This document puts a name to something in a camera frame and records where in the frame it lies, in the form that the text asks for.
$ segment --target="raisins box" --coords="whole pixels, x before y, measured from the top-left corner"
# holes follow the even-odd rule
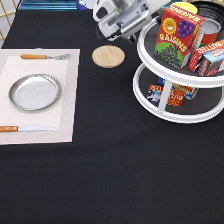
[[[180,7],[164,10],[156,42],[155,57],[180,69],[191,56],[204,18]]]

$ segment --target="white placemat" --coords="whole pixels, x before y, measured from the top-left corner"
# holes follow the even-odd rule
[[[70,60],[23,60],[20,54],[71,53]],[[0,50],[0,125],[49,126],[58,131],[0,133],[0,144],[55,143],[72,141],[79,50]],[[59,99],[51,106],[37,111],[21,111],[9,100],[12,84],[31,74],[54,76],[62,86]]]
[[[68,60],[24,60],[19,56],[8,57],[0,76],[0,126],[47,126],[59,129],[67,66]],[[54,104],[44,109],[20,110],[9,100],[10,88],[17,80],[33,74],[47,74],[56,78],[61,85],[61,95]]]

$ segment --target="food item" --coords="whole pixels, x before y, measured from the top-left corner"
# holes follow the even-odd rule
[[[163,87],[150,85],[148,95],[147,95],[147,100],[153,101],[153,102],[160,102],[162,91],[163,91]]]
[[[200,67],[203,55],[206,54],[206,53],[216,51],[218,49],[224,49],[224,40],[220,40],[220,41],[217,41],[213,44],[209,44],[207,46],[200,47],[200,48],[196,49],[193,52],[193,55],[191,57],[188,68],[192,72],[198,72],[198,69]]]
[[[147,100],[153,101],[153,102],[160,102],[162,91],[163,91],[163,87],[150,85],[148,95],[147,95]],[[167,104],[180,107],[181,103],[183,102],[183,99],[184,99],[183,91],[172,89],[170,91],[170,96],[168,98]]]
[[[165,84],[165,79],[159,77],[159,81],[158,81],[160,84],[164,85]],[[198,88],[195,88],[195,87],[189,87],[189,86],[181,86],[179,84],[175,84],[173,83],[173,89],[176,89],[176,90],[181,90],[184,92],[184,98],[187,99],[187,100],[192,100],[197,92],[198,92]]]
[[[168,98],[167,104],[180,107],[184,99],[184,92],[181,90],[172,89],[170,91],[170,97]]]
[[[170,6],[163,12],[162,22],[157,38],[155,57],[180,69],[190,58],[204,18]]]
[[[194,49],[214,43],[220,30],[221,26],[218,22],[213,19],[205,18]]]
[[[218,49],[213,52],[204,54],[201,65],[199,67],[199,74],[201,76],[211,76],[224,69],[224,49]]]

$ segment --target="knife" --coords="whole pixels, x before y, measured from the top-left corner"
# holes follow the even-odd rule
[[[18,127],[18,126],[0,126],[0,132],[17,132],[17,131],[57,131],[50,127]]]

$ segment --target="snack package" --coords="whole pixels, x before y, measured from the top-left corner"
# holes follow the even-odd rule
[[[147,95],[147,100],[153,101],[153,102],[160,102],[162,91],[163,91],[163,87],[150,85],[148,95]]]
[[[211,76],[224,69],[224,49],[204,54],[201,65],[199,67],[199,74],[201,76]]]
[[[180,107],[184,99],[184,92],[181,90],[172,89],[170,91],[170,97],[168,98],[167,104]]]
[[[213,44],[209,44],[204,47],[200,47],[200,48],[196,49],[192,54],[188,68],[192,72],[198,72],[200,64],[202,62],[203,55],[213,52],[213,51],[216,51],[218,49],[224,49],[224,40],[220,40]]]
[[[160,102],[162,91],[163,91],[163,87],[150,85],[148,95],[147,95],[147,100],[153,101],[153,102]],[[183,99],[184,99],[183,91],[172,89],[170,91],[170,96],[168,98],[167,104],[180,107],[181,103],[183,102]]]
[[[165,84],[165,79],[159,77],[158,83],[164,85]],[[181,85],[175,84],[175,83],[173,83],[173,89],[183,91],[184,92],[184,98],[187,99],[187,100],[192,100],[196,96],[196,94],[199,90],[198,88],[195,88],[195,87],[181,86]]]
[[[155,57],[180,69],[192,53],[204,18],[171,5],[163,12]]]

